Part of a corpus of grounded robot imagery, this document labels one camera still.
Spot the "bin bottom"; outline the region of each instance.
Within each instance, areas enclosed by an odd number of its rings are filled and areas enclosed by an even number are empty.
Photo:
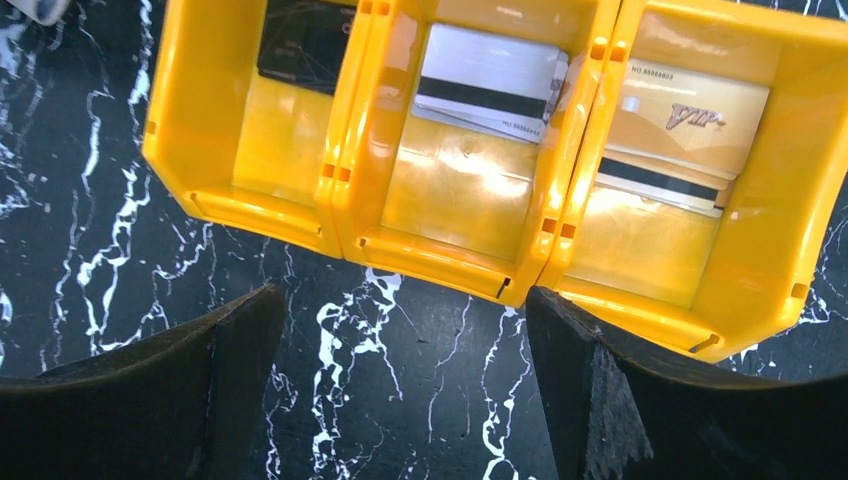
[[[719,221],[595,187],[566,275],[689,308]]]
[[[253,73],[233,185],[315,207],[333,97]]]
[[[407,116],[381,224],[513,261],[538,145]]]

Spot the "vip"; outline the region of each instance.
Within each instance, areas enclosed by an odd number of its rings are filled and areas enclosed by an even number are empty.
[[[689,125],[704,128],[708,123],[719,121],[721,119],[721,114],[713,112],[712,110],[687,107],[686,105],[675,103],[671,106],[671,118],[668,119],[665,129],[671,130],[687,119],[689,120]]]

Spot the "gray cylindrical object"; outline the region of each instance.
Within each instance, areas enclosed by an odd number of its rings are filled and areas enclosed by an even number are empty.
[[[6,0],[42,25],[53,25],[65,13],[71,0]]]

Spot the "yellow plastic bin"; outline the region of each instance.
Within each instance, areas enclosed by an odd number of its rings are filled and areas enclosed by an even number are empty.
[[[168,2],[144,156],[190,215],[340,258],[330,201],[372,15],[330,96],[259,76],[266,6]]]
[[[561,211],[618,0],[374,5],[332,208],[345,258],[520,305]],[[433,23],[558,45],[569,80],[541,147],[423,120],[410,103]]]
[[[624,0],[539,283],[715,362],[792,326],[848,168],[848,25],[712,0]],[[722,218],[594,187],[630,57],[770,87]]]

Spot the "black marble surface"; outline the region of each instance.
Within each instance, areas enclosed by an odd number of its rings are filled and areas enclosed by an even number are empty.
[[[837,0],[771,6],[848,20]],[[44,28],[0,2],[0,374],[273,282],[291,318],[245,478],[554,478],[521,310],[181,211],[139,153],[164,8],[83,0]],[[846,225],[843,189],[798,326],[723,366],[848,368]]]

